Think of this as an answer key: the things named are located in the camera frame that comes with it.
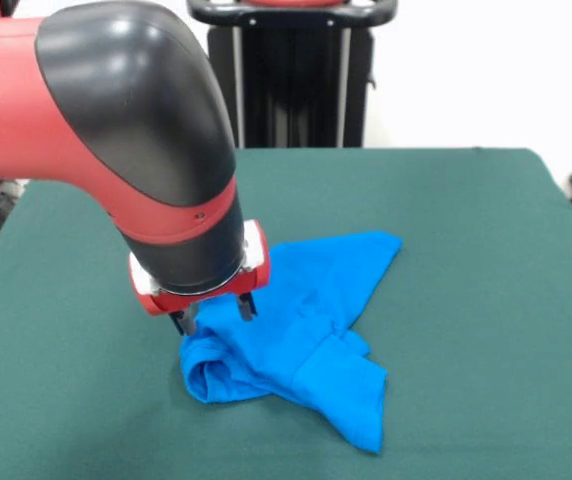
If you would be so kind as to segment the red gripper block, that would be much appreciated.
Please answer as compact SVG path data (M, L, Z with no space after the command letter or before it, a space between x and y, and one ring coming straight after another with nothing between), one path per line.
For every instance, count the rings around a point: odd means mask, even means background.
M196 316L200 302L222 295L233 295L241 318L252 321L257 308L252 292L265 287L270 278L270 255L265 234L257 220L244 222L244 257L237 272L214 290L196 295L179 295L166 291L140 265L133 253L128 256L131 285L135 295L150 315L170 314L182 336L197 331Z

